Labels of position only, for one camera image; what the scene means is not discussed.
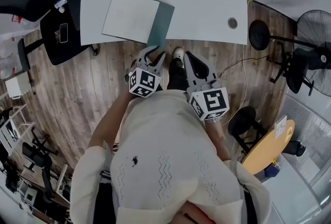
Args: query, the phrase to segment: smartphone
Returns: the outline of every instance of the smartphone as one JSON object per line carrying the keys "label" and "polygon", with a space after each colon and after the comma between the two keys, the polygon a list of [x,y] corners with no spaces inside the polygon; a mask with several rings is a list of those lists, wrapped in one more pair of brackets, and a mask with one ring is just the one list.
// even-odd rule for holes
{"label": "smartphone", "polygon": [[68,24],[63,23],[60,25],[60,43],[68,42]]}

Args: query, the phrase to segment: round hole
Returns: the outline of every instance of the round hole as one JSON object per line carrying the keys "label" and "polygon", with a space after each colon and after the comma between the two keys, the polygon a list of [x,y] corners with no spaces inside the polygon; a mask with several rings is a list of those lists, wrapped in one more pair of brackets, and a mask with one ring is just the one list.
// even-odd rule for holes
{"label": "round hole", "polygon": [[236,29],[238,27],[238,22],[235,18],[231,17],[228,19],[228,26],[231,29]]}

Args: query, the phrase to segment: black pants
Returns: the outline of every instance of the black pants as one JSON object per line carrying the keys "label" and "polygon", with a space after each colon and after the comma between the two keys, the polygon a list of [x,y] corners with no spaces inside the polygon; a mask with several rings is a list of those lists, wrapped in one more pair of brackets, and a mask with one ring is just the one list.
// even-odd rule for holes
{"label": "black pants", "polygon": [[[188,81],[186,77],[185,69],[183,68],[183,62],[180,58],[175,58],[170,62],[169,66],[169,84],[167,89],[179,89],[185,91],[188,88]],[[161,91],[162,88],[159,85],[156,91]]]}

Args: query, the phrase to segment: white cabinet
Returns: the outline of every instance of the white cabinet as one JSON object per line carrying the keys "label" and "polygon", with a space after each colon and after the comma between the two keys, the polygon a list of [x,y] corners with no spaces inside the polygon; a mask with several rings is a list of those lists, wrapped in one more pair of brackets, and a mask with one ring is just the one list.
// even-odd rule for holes
{"label": "white cabinet", "polygon": [[21,73],[5,81],[5,84],[8,96],[12,99],[18,99],[32,89],[27,72]]}

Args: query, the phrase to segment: sleeve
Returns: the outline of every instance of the sleeve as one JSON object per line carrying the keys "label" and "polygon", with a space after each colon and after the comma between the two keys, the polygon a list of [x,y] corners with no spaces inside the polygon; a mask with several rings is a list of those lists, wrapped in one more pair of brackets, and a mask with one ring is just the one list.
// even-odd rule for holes
{"label": "sleeve", "polygon": [[[230,162],[230,160],[224,161],[229,168]],[[246,185],[252,195],[258,223],[267,223],[271,212],[271,197],[269,191],[253,174],[247,171],[240,162],[237,162],[237,177],[242,184]]]}
{"label": "sleeve", "polygon": [[70,191],[70,217],[73,224],[93,223],[100,173],[104,169],[106,157],[105,148],[90,147],[74,169]]}

